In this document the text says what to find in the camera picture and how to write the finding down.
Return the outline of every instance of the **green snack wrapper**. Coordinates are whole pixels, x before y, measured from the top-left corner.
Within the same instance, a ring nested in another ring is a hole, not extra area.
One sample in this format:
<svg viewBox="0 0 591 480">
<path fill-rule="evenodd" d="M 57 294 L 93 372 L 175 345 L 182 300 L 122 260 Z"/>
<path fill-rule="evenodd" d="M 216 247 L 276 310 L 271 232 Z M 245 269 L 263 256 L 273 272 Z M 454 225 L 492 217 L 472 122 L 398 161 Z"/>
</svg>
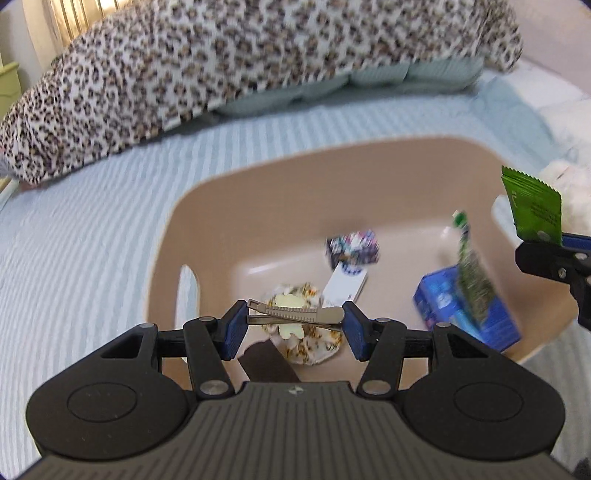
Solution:
<svg viewBox="0 0 591 480">
<path fill-rule="evenodd" d="M 464 300 L 464 308 L 478 324 L 488 318 L 488 309 L 496 293 L 478 260 L 470 239 L 470 226 L 466 212 L 456 212 L 453 223 L 462 231 L 457 262 L 457 289 Z"/>
<path fill-rule="evenodd" d="M 560 193 L 544 182 L 512 168 L 502 168 L 502 179 L 517 229 L 524 241 L 562 245 Z"/>
</svg>

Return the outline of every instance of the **leopard print pillow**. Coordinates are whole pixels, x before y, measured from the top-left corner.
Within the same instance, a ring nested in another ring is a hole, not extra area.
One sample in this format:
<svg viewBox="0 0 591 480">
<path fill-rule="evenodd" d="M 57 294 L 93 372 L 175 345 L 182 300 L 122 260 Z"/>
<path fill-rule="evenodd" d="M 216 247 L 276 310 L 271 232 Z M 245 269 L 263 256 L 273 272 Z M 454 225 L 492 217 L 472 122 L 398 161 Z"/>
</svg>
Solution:
<svg viewBox="0 0 591 480">
<path fill-rule="evenodd" d="M 521 50 L 506 0 L 135 0 L 11 108 L 0 158 L 38 184 L 263 90 L 451 57 L 508 70 Z"/>
</svg>

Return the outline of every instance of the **blue box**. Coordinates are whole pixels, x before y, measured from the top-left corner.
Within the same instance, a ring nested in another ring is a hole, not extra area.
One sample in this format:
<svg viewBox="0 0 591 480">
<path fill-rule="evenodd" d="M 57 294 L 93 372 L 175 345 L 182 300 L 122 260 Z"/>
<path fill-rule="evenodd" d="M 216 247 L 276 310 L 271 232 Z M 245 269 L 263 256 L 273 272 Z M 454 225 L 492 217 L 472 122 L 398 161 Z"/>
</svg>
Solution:
<svg viewBox="0 0 591 480">
<path fill-rule="evenodd" d="M 499 298 L 489 308 L 489 316 L 478 325 L 462 306 L 456 292 L 457 266 L 425 275 L 414 294 L 414 303 L 427 328 L 450 322 L 489 347 L 502 352 L 521 339 L 509 312 Z"/>
</svg>

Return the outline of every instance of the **blue gripper pad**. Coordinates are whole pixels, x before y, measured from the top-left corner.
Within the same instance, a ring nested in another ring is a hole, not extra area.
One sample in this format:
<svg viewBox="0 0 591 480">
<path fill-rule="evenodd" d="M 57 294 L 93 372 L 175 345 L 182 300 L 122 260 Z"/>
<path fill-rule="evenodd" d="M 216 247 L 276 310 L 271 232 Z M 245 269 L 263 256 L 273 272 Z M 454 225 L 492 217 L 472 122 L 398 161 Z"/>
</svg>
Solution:
<svg viewBox="0 0 591 480">
<path fill-rule="evenodd" d="M 227 322 L 220 358 L 228 361 L 236 356 L 248 330 L 248 304 L 241 300 L 222 317 Z"/>
<path fill-rule="evenodd" d="M 591 237 L 575 235 L 574 233 L 563 233 L 562 246 L 574 248 L 579 251 L 591 251 Z"/>
<path fill-rule="evenodd" d="M 370 341 L 371 320 L 369 320 L 351 301 L 343 303 L 345 318 L 343 319 L 343 333 L 347 337 L 353 355 L 360 362 L 369 360 L 373 352 Z"/>
</svg>

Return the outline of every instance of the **striped bed sheet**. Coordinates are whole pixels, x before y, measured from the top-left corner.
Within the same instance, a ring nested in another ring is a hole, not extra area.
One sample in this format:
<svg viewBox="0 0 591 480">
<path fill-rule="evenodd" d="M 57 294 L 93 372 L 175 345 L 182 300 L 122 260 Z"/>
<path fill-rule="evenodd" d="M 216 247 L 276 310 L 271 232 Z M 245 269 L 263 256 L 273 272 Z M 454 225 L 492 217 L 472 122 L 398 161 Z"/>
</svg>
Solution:
<svg viewBox="0 0 591 480">
<path fill-rule="evenodd" d="M 504 99 L 504 113 L 482 107 L 490 98 Z M 167 216 L 197 183 L 302 151 L 432 135 L 472 139 L 536 173 L 558 154 L 536 119 L 500 80 L 453 96 L 344 90 L 257 118 L 194 122 L 12 198 L 0 213 L 0 472 L 16 476 L 38 458 L 24 420 L 31 393 L 143 321 Z"/>
</svg>

